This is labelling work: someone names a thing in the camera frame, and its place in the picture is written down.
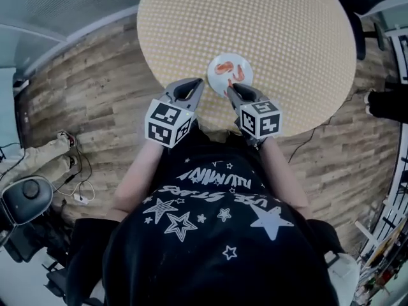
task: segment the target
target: white star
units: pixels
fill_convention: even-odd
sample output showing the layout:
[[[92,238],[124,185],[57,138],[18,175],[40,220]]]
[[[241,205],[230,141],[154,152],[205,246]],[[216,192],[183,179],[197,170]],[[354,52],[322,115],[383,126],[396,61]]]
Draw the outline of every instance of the white star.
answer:
[[[230,247],[227,245],[227,248],[225,251],[222,252],[222,255],[225,255],[225,257],[227,258],[227,261],[229,261],[231,258],[237,258],[237,254],[236,254],[237,248],[236,247]]]
[[[152,200],[152,197],[149,196],[148,198],[146,198],[146,199],[143,201],[143,204],[146,204],[148,201],[151,201],[151,200]]]
[[[207,220],[207,218],[204,216],[204,214],[201,215],[197,215],[198,218],[198,222],[204,223],[205,220]]]
[[[279,231],[279,227],[293,227],[293,223],[281,218],[280,207],[274,207],[269,212],[262,210],[256,205],[250,204],[258,216],[258,220],[251,224],[251,227],[264,228],[270,240],[274,241]]]
[[[225,222],[227,219],[231,217],[231,214],[229,212],[230,212],[229,208],[227,208],[226,210],[222,208],[220,209],[217,217],[219,217],[223,222]]]
[[[178,211],[177,208],[172,207],[171,203],[173,203],[174,200],[167,201],[166,203],[163,203],[160,198],[156,200],[156,205],[153,207],[148,208],[146,211],[143,213],[149,213],[149,212],[154,212],[154,223],[157,224],[160,221],[161,216],[168,212],[168,211]]]
[[[190,212],[187,212],[181,217],[177,217],[170,213],[167,213],[167,216],[171,221],[171,225],[168,226],[168,228],[166,229],[164,233],[174,232],[178,236],[178,239],[180,239],[181,242],[184,241],[184,238],[186,237],[186,232],[188,230],[197,229],[197,227],[189,221]]]

